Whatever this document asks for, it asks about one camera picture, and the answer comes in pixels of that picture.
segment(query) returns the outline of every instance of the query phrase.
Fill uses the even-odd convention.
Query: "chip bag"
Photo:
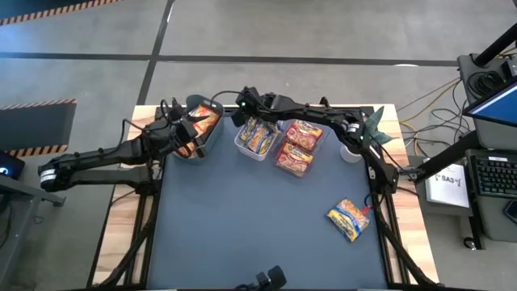
[[[339,202],[326,216],[351,242],[355,241],[370,224],[368,218],[348,199]]]

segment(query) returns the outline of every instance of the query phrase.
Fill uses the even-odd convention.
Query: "snack bag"
[[[302,149],[312,152],[316,148],[316,143],[322,137],[322,134],[323,129],[302,120],[295,120],[289,126],[286,138]]]
[[[280,154],[276,159],[276,166],[292,172],[298,177],[303,177],[313,162],[313,156],[300,150],[296,145],[286,142],[282,145]]]
[[[326,216],[351,242],[355,241],[370,223],[368,218],[348,199],[339,202]]]
[[[271,135],[272,133],[266,125],[257,125],[251,134],[250,140],[247,143],[248,149],[257,154],[260,151],[264,141],[266,141],[267,138]]]
[[[244,124],[244,129],[239,133],[239,143],[241,145],[245,145],[248,142],[248,139],[251,137],[256,125],[257,120],[254,117],[250,117],[246,124]]]
[[[194,129],[197,131],[197,136],[195,137],[200,137],[203,134],[210,132],[217,124],[217,121],[219,121],[220,117],[217,112],[213,111],[210,107],[204,104],[200,104],[198,107],[192,109],[190,112],[188,112],[188,115],[194,117],[208,116],[202,121],[193,124]],[[197,153],[195,152],[196,147],[194,142],[189,142],[186,146],[191,150],[190,156],[188,156],[188,151],[184,147],[179,148],[178,152],[183,157],[195,158]]]

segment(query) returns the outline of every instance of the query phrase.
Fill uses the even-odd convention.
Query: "monitor screen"
[[[25,162],[0,150],[0,175],[19,179]]]
[[[517,126],[517,82],[469,106],[465,115]]]

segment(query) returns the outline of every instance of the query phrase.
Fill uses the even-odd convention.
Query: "small white cup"
[[[353,154],[350,150],[348,150],[346,145],[341,145],[341,149],[339,149],[339,153],[341,154],[341,158],[345,160],[345,162],[358,162],[363,159],[363,156],[360,154]]]

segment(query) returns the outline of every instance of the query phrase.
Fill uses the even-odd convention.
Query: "red snack package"
[[[302,120],[295,120],[289,126],[286,138],[303,150],[312,152],[316,148],[317,141],[322,137],[322,134],[323,129]]]
[[[303,177],[311,162],[313,162],[311,154],[307,154],[296,145],[286,142],[282,145],[280,154],[276,159],[276,166],[282,167],[298,177]]]

